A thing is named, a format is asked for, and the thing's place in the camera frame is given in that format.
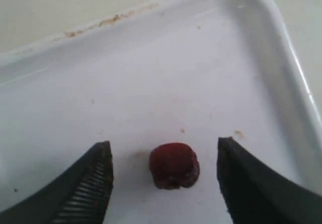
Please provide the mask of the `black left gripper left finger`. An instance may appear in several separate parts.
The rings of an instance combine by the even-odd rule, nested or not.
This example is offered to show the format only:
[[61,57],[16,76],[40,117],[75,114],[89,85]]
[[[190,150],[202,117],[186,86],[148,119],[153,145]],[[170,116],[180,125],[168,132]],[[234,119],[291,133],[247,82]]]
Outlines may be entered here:
[[113,180],[110,142],[98,142],[47,186],[1,212],[1,223],[103,223]]

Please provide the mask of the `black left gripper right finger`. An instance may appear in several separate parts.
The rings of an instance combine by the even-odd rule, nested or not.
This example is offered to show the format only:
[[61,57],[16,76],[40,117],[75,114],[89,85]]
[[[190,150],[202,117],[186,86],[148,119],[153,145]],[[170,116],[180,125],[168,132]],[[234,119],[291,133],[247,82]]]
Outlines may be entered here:
[[321,196],[286,179],[232,137],[218,139],[216,175],[233,223],[321,223]]

